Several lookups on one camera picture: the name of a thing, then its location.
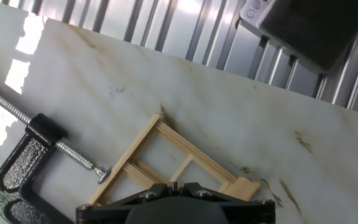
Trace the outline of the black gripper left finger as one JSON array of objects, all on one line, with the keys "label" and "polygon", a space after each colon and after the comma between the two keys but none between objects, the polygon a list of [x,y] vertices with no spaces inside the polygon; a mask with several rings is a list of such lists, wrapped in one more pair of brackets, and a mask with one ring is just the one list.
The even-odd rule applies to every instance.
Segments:
[{"label": "black gripper left finger", "polygon": [[80,205],[76,208],[75,223],[125,223],[136,206],[171,196],[174,190],[174,183],[153,184],[146,190],[107,205]]}]

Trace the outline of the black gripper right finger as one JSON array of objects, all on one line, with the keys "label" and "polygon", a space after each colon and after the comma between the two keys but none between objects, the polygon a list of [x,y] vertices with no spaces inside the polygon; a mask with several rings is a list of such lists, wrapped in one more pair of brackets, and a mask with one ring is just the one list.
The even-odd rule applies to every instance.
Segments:
[{"label": "black gripper right finger", "polygon": [[275,223],[273,200],[241,200],[200,184],[187,183],[178,188],[186,202],[179,206],[185,223]]}]

